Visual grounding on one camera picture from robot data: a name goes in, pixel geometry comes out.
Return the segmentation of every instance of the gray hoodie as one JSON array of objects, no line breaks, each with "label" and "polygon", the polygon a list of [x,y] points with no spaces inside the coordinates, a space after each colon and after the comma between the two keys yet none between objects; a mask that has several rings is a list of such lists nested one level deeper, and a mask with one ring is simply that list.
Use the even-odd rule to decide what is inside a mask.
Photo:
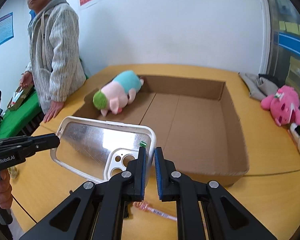
[{"label": "gray hoodie", "polygon": [[[42,52],[41,17],[44,17],[44,53]],[[79,21],[66,0],[52,0],[30,22],[30,63],[42,111],[46,114],[51,100],[66,101],[86,77],[79,60]]]}]

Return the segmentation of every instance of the blue plush fabric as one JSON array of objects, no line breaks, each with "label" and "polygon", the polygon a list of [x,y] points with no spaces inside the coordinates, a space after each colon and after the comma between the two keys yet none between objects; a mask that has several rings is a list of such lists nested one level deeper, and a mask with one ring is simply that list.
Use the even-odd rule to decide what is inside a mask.
[{"label": "blue plush fabric", "polygon": [[134,88],[136,92],[141,89],[140,79],[132,70],[127,70],[120,73],[113,79],[113,81],[117,81],[120,85],[122,85],[127,95],[129,90],[132,88]]}]

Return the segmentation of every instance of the blue poster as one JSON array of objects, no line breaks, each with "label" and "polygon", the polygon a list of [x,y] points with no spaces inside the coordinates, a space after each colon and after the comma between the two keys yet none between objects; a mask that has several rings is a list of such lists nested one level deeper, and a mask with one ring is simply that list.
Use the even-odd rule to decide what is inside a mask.
[{"label": "blue poster", "polygon": [[13,38],[13,13],[0,18],[0,45]]}]

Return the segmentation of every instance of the green tablecloth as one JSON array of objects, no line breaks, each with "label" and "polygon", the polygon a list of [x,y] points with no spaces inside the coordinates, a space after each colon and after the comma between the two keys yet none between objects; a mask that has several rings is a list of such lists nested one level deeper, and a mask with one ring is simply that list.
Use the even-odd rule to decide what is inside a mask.
[{"label": "green tablecloth", "polygon": [[30,92],[17,111],[6,112],[0,124],[0,139],[16,136],[41,111],[37,92]]}]

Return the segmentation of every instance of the bag strap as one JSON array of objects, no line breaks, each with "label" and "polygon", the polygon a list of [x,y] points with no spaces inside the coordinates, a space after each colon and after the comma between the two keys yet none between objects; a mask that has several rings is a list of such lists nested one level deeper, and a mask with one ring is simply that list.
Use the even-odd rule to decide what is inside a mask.
[{"label": "bag strap", "polygon": [[47,59],[46,59],[46,49],[44,45],[44,12],[41,16],[41,34],[42,34],[42,61],[43,61],[43,67],[47,66]]}]

